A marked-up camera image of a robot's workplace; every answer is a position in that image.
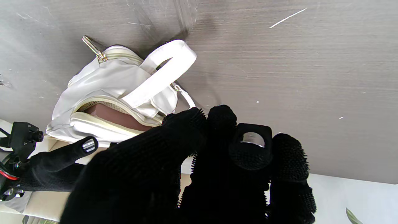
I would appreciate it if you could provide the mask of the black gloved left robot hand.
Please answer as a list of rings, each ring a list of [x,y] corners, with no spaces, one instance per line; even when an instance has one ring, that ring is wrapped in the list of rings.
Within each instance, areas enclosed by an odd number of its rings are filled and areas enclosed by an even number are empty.
[[[307,156],[290,135],[191,108],[96,154],[61,224],[313,224]]]

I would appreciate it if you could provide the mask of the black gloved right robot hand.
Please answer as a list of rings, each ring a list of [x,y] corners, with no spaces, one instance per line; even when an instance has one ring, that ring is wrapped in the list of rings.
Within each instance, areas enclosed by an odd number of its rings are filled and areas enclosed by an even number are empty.
[[[23,164],[16,186],[31,192],[72,192],[85,169],[76,161],[94,154],[98,147],[97,139],[88,136],[54,151],[40,152]]]

